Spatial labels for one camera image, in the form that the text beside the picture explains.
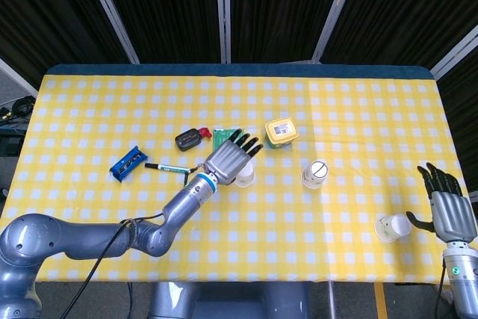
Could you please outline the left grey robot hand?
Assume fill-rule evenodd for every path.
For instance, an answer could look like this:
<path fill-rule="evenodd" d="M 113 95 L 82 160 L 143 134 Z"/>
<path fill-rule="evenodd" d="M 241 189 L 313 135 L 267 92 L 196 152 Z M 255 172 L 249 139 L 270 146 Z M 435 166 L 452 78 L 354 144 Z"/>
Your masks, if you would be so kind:
<path fill-rule="evenodd" d="M 263 147 L 258 137 L 236 129 L 205 159 L 204 171 L 214 175 L 217 184 L 230 185 Z"/>

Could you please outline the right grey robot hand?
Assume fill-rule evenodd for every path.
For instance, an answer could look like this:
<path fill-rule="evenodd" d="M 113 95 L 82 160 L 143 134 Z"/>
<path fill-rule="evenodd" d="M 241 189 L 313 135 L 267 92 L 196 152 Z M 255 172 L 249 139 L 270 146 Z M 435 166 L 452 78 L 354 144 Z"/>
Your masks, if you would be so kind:
<path fill-rule="evenodd" d="M 469 199 L 463 196 L 456 177 L 427 162 L 426 168 L 417 166 L 423 177 L 431 208 L 432 221 L 425 222 L 406 212 L 410 223 L 431 233 L 444 243 L 471 243 L 477 237 L 477 226 Z"/>

